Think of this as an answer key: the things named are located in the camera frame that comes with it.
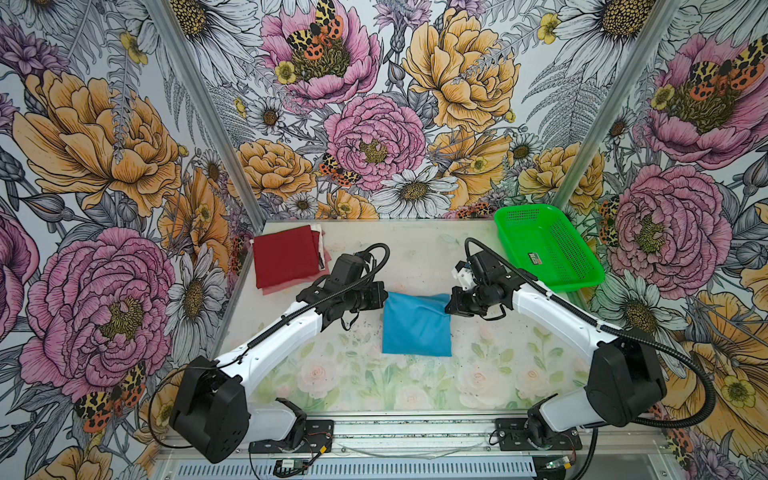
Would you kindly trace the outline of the green plastic basket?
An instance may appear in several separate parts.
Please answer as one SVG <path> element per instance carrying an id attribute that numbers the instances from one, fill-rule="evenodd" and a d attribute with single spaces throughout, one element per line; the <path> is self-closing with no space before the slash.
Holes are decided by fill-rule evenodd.
<path id="1" fill-rule="evenodd" d="M 507 259 L 551 290 L 574 292 L 604 281 L 601 263 L 558 208 L 542 204 L 503 207 L 495 212 L 494 221 Z M 541 265 L 531 263 L 531 252 L 540 256 Z"/>

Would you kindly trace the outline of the blue t-shirt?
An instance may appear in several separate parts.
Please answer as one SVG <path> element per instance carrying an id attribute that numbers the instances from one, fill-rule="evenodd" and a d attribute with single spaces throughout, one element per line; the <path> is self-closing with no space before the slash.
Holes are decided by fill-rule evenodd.
<path id="1" fill-rule="evenodd" d="M 392 292 L 384 303 L 382 353 L 452 356 L 450 296 L 410 296 Z"/>

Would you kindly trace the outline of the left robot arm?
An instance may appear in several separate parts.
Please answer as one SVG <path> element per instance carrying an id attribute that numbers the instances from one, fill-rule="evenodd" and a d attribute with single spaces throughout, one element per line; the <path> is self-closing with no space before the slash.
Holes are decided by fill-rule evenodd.
<path id="1" fill-rule="evenodd" d="M 389 256 L 383 243 L 339 256 L 329 274 L 304 288 L 263 331 L 214 360 L 193 360 L 183 372 L 171 429 L 212 464 L 244 443 L 301 448 L 306 413 L 284 398 L 259 404 L 250 397 L 276 366 L 345 314 L 384 306 L 388 294 L 376 276 Z"/>

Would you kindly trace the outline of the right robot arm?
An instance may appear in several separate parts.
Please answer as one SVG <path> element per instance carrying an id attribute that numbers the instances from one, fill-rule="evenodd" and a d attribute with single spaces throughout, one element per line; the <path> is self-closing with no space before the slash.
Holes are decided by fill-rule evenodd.
<path id="1" fill-rule="evenodd" d="M 644 339 L 612 334 L 607 324 L 555 294 L 524 270 L 482 250 L 456 264 L 449 315 L 489 320 L 514 311 L 542 325 L 588 363 L 585 386 L 540 401 L 527 412 L 527 439 L 537 448 L 575 427 L 623 427 L 662 400 L 667 390 L 655 350 Z"/>

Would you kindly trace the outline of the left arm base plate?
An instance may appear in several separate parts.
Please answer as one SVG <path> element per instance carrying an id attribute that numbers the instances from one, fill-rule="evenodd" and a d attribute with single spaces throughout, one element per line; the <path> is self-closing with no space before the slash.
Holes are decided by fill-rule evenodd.
<path id="1" fill-rule="evenodd" d="M 248 452 L 252 454 L 315 454 L 322 447 L 332 450 L 335 422 L 330 419 L 309 419 L 296 434 L 290 433 L 285 440 L 262 440 L 251 442 Z"/>

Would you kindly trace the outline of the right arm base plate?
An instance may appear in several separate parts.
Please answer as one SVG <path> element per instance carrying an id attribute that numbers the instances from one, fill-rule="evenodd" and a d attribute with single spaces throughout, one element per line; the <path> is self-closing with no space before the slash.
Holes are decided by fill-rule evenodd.
<path id="1" fill-rule="evenodd" d="M 537 438 L 528 420 L 522 417 L 501 417 L 494 420 L 490 437 L 492 445 L 501 451 L 579 451 L 583 448 L 575 428 L 561 433 L 546 432 Z"/>

